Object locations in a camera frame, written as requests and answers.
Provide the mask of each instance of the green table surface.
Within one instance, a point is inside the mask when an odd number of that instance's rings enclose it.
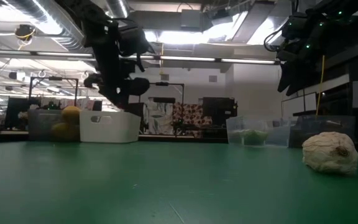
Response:
[[[358,223],[358,175],[300,149],[3,143],[0,223]]]

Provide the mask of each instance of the green vegetable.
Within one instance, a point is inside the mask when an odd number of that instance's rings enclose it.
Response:
[[[263,146],[268,135],[264,131],[245,130],[241,132],[242,144],[245,146]]]

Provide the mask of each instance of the white plastic bin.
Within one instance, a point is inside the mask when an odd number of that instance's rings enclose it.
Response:
[[[140,117],[127,112],[82,111],[82,142],[129,143],[139,138]]]

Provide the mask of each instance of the ceiling beam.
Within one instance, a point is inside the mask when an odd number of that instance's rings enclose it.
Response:
[[[255,2],[235,34],[233,41],[248,43],[255,31],[265,22],[274,6],[274,2]]]

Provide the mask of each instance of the yellow pole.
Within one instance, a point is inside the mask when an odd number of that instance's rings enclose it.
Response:
[[[325,63],[326,63],[326,56],[323,55],[323,66],[322,66],[322,68],[321,68],[320,91],[319,91],[319,93],[318,93],[316,116],[318,116],[318,110],[319,110],[319,108],[320,108],[320,100],[321,100],[321,92],[322,92],[322,88],[323,88],[323,78],[324,78]]]

